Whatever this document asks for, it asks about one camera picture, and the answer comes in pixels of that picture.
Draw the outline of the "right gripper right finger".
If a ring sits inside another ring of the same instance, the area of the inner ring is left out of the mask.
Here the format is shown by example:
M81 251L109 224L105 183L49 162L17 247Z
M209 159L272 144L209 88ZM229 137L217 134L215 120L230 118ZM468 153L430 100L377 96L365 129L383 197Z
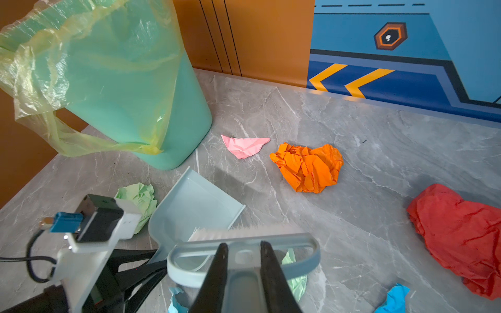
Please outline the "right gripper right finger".
M302 313L269 242L260 242L260 255L260 276L267 311L270 313Z

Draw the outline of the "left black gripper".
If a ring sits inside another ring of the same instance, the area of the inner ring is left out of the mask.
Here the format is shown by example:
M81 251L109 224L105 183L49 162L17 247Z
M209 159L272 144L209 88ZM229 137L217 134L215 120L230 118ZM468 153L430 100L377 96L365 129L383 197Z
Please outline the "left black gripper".
M119 272L125 263L150 260L157 250L113 250L105 269L99 276L93 291L98 291L100 301L89 295L82 312L135 313L146 301L153 289L167 275L167 261L148 263ZM69 300L62 287L50 286L43 293L32 297L3 312L76 312L70 309Z

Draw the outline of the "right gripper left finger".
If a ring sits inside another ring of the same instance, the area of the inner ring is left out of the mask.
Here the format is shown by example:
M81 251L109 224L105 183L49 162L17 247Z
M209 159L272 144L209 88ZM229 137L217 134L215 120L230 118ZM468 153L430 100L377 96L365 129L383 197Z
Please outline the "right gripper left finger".
M228 276L228 245L218 246L206 278L189 313L221 313Z

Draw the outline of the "large light green paper ball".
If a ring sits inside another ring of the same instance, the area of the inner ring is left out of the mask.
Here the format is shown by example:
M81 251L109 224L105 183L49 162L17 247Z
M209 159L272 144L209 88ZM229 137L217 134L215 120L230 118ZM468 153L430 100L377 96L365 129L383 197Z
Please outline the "large light green paper ball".
M142 214L134 234L138 234L149 221L151 215L155 212L158 200L155 198L155 189L153 185L136 183L118 189L115 198L133 202Z

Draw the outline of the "grey-blue hand brush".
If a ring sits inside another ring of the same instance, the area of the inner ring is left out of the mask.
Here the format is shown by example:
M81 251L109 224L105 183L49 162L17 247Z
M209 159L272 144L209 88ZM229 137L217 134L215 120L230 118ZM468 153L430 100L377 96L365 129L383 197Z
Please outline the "grey-blue hand brush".
M286 280L304 276L320 264L320 246L312 234L294 224L233 230L195 230L167 257L168 276L176 284L199 290L218 246L228 245L228 276L222 312L268 312L260 276L260 242L273 247L278 262L293 249L296 263L281 265Z

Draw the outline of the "grey-blue plastic dustpan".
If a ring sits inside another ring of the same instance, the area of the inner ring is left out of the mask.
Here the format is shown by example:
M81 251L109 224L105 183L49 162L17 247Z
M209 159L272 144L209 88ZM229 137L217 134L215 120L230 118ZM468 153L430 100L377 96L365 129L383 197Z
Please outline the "grey-blue plastic dustpan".
M151 215L150 237L158 249L150 263L165 261L197 229L228 230L245 205L188 168Z

